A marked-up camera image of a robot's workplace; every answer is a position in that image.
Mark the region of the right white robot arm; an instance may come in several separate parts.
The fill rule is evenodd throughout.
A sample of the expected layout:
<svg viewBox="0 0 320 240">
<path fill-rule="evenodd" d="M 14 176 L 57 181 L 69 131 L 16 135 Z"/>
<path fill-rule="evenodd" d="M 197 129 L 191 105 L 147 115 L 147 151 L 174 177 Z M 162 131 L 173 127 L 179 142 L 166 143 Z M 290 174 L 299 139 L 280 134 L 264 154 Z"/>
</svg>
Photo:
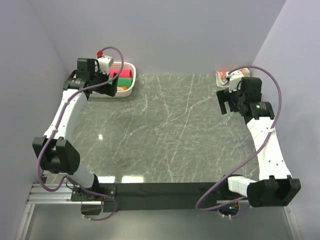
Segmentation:
<svg viewBox="0 0 320 240">
<path fill-rule="evenodd" d="M 229 86 L 217 92 L 222 114 L 226 106 L 238 112 L 252 136 L 259 166 L 259 180 L 231 175 L 220 187 L 220 195 L 230 200 L 237 194 L 245 196 L 252 207 L 284 207 L 297 195 L 301 182 L 293 178 L 283 158 L 277 133 L 272 124 L 272 105 L 262 101 L 262 80 L 257 77 L 230 77 Z"/>
</svg>

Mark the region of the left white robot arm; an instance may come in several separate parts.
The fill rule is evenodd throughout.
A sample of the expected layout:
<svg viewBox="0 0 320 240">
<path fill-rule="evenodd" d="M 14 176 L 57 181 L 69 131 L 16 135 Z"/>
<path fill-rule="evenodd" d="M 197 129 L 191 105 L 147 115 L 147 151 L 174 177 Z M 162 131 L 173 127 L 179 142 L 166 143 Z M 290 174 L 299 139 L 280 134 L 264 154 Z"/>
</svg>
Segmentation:
<svg viewBox="0 0 320 240">
<path fill-rule="evenodd" d="M 56 115 L 42 137 L 35 137 L 32 147 L 37 156 L 37 179 L 42 171 L 62 174 L 83 187 L 89 201 L 100 197 L 97 177 L 80 166 L 80 154 L 72 145 L 72 135 L 79 114 L 92 92 L 111 97 L 117 93 L 117 80 L 109 83 L 111 56 L 78 58 L 77 68 L 63 84 L 62 99 Z"/>
</svg>

